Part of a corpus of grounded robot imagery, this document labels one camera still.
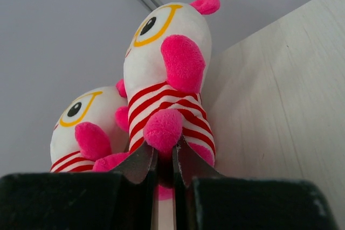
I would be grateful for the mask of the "pink plush toy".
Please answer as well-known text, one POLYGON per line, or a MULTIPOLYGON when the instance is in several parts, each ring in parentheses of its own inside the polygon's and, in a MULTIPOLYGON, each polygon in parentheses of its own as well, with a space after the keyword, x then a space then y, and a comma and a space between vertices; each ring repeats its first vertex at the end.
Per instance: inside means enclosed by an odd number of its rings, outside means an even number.
POLYGON ((209 165, 216 148, 201 90, 211 60, 212 40, 205 16, 220 0, 171 2, 152 11, 140 24, 127 50, 118 86, 127 104, 115 119, 129 133, 129 150, 95 162, 106 172, 148 143, 161 160, 171 161, 180 137, 209 165))
POLYGON ((114 86, 73 100, 52 133, 50 171, 91 172, 98 159, 127 151, 128 134, 115 121, 116 110, 126 103, 114 86))

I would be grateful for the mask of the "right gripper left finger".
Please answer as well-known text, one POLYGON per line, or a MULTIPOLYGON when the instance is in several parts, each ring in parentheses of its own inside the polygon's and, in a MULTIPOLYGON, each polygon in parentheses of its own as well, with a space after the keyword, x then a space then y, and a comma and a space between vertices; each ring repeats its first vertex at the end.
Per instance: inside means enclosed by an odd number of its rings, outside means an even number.
POLYGON ((1 229, 150 229, 157 151, 142 144, 108 172, 1 178, 1 229))

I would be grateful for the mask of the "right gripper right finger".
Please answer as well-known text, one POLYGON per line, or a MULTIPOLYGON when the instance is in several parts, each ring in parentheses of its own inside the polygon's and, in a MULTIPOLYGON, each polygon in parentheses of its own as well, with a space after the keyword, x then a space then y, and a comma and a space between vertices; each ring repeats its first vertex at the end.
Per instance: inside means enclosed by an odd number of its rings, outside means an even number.
POLYGON ((176 229, 338 229, 305 180, 227 177, 180 138, 172 152, 176 229))

